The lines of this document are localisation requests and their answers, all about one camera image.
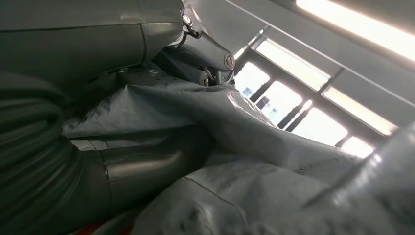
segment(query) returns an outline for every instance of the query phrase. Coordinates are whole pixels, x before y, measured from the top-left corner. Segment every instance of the seam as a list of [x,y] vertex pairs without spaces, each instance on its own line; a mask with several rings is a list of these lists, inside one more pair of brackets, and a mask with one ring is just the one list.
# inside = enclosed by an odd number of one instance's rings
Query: seam
[[93,141],[89,141],[89,143],[90,143],[90,145],[92,145],[92,147],[93,147],[96,151],[98,151],[98,149],[96,149],[95,145],[93,144]]
[[148,40],[146,38],[146,34],[144,33],[144,27],[146,27],[146,23],[142,23],[139,25],[140,27],[140,31],[143,37],[143,41],[144,41],[144,53],[143,53],[143,57],[141,59],[141,63],[144,62],[145,58],[147,57],[147,44],[148,44]]
[[101,159],[102,167],[104,168],[105,179],[107,180],[107,184],[108,184],[108,193],[109,193],[109,196],[110,196],[110,208],[109,208],[109,210],[110,210],[113,206],[113,194],[112,194],[112,191],[111,191],[111,182],[110,182],[110,176],[109,176],[109,173],[108,173],[108,167],[105,164],[105,158],[102,155],[101,151],[97,151],[97,152],[98,152],[99,157]]
[[189,180],[189,181],[194,182],[195,184],[197,184],[198,186],[200,186],[200,187],[201,187],[201,188],[203,188],[204,190],[206,190],[206,191],[210,192],[211,194],[213,194],[214,196],[216,196],[217,198],[219,198],[219,199],[220,199],[220,200],[222,200],[223,202],[225,202],[225,203],[227,203],[227,204],[231,205],[232,207],[234,207],[234,208],[236,209],[236,211],[238,212],[238,215],[239,215],[240,219],[241,219],[241,220],[242,220],[242,222],[244,223],[245,228],[247,228],[247,227],[248,227],[248,223],[247,223],[247,221],[246,221],[246,219],[245,219],[245,215],[244,215],[243,211],[241,211],[241,210],[239,209],[239,207],[238,207],[235,203],[233,203],[233,202],[230,202],[230,201],[226,200],[225,198],[223,198],[223,197],[219,196],[218,194],[216,194],[216,193],[215,193],[215,192],[213,192],[212,190],[210,190],[210,189],[208,189],[207,187],[203,186],[201,183],[199,183],[199,182],[197,182],[197,181],[195,181],[195,180],[193,180],[193,179],[190,179],[190,178],[188,178],[187,176],[184,176],[184,178],[185,178],[185,179],[187,179],[187,180]]

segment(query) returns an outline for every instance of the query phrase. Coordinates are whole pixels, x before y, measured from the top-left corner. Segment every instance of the red object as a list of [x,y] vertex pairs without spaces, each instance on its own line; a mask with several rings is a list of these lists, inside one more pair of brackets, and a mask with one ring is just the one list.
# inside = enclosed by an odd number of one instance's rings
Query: red object
[[105,222],[91,224],[90,226],[78,231],[76,235],[91,235],[93,232],[99,229],[99,227],[101,227],[103,224],[105,224]]
[[[75,235],[91,235],[95,232],[99,227],[101,227],[105,222],[99,222],[95,224],[91,224],[90,226],[78,231]],[[133,230],[134,224],[131,224],[126,229],[124,229],[119,235],[130,235],[131,231]]]

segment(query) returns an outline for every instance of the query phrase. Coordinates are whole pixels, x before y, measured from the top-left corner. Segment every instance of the window pane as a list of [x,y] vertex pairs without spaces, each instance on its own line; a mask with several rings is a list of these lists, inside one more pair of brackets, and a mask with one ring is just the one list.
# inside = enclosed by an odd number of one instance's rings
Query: window pane
[[328,74],[271,40],[264,41],[256,50],[316,91],[330,78]]
[[347,135],[347,130],[319,109],[312,108],[292,133],[335,146]]
[[258,99],[258,108],[270,121],[278,125],[302,101],[300,95],[280,82],[274,82]]
[[397,129],[397,126],[393,123],[372,112],[370,109],[335,88],[328,89],[323,95],[384,135],[390,135]]
[[247,62],[235,76],[235,87],[250,98],[268,80],[270,80],[270,77],[264,71]]
[[327,0],[297,0],[297,6],[415,61],[414,35]]
[[360,158],[365,158],[369,154],[373,152],[373,148],[370,147],[367,143],[365,143],[363,140],[351,137],[348,139],[342,146],[342,150],[344,152],[356,155]]
[[293,122],[308,108],[310,108],[310,106],[313,104],[312,100],[308,100],[300,109],[300,111],[291,119],[291,121],[289,123],[287,123],[287,125],[284,126],[283,130],[286,130],[291,124],[293,124]]

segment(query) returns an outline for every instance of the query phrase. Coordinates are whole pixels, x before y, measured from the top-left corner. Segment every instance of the gray plastic cover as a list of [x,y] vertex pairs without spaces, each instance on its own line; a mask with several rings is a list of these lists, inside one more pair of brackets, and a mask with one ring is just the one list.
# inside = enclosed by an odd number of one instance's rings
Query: gray plastic cover
[[[122,147],[123,142],[97,142],[99,136],[201,123],[220,143],[218,148],[233,154],[231,159],[263,161],[322,182],[336,181],[358,162],[337,148],[278,129],[251,101],[228,86],[204,87],[157,71],[125,72],[123,76],[128,85],[90,110],[85,119],[65,123],[66,137],[88,137],[77,141],[82,148],[93,148],[90,141],[94,141],[105,149]],[[143,143],[128,140],[125,144]],[[230,161],[225,158],[218,161]]]

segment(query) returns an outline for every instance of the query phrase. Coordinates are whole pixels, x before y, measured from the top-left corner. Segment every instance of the wrinkled fabric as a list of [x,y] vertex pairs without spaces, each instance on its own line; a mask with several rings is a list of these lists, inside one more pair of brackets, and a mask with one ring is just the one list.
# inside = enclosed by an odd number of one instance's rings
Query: wrinkled fabric
[[124,76],[128,85],[123,89],[101,101],[84,119],[65,123],[64,135],[76,138],[75,145],[100,150],[143,146],[145,142],[131,138],[112,138],[112,143],[99,138],[201,123],[228,153],[325,183],[335,182],[359,161],[337,148],[278,129],[234,88],[204,87],[156,71]]
[[273,225],[324,188],[267,163],[207,167],[159,195],[136,218],[132,234],[235,234],[256,222]]

